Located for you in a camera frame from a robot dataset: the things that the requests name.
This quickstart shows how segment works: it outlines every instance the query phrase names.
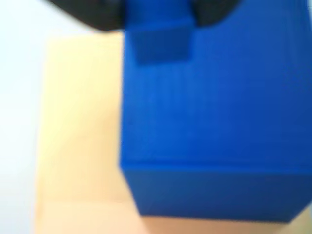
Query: white background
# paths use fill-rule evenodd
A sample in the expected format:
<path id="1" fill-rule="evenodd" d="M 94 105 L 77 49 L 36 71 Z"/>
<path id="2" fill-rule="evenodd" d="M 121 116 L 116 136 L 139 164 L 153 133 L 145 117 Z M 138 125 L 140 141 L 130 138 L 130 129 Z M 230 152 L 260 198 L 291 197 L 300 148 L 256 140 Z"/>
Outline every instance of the white background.
<path id="1" fill-rule="evenodd" d="M 0 234 L 34 231 L 36 137 L 46 41 L 90 32 L 43 0 L 1 0 Z"/>

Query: ribbed surface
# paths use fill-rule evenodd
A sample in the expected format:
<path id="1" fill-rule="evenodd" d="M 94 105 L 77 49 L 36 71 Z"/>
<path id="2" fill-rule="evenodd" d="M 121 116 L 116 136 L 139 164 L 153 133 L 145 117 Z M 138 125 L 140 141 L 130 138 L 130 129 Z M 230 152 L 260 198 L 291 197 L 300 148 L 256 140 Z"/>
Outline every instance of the ribbed surface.
<path id="1" fill-rule="evenodd" d="M 312 166 L 306 1 L 243 1 L 185 62 L 138 65 L 128 39 L 124 162 Z"/>

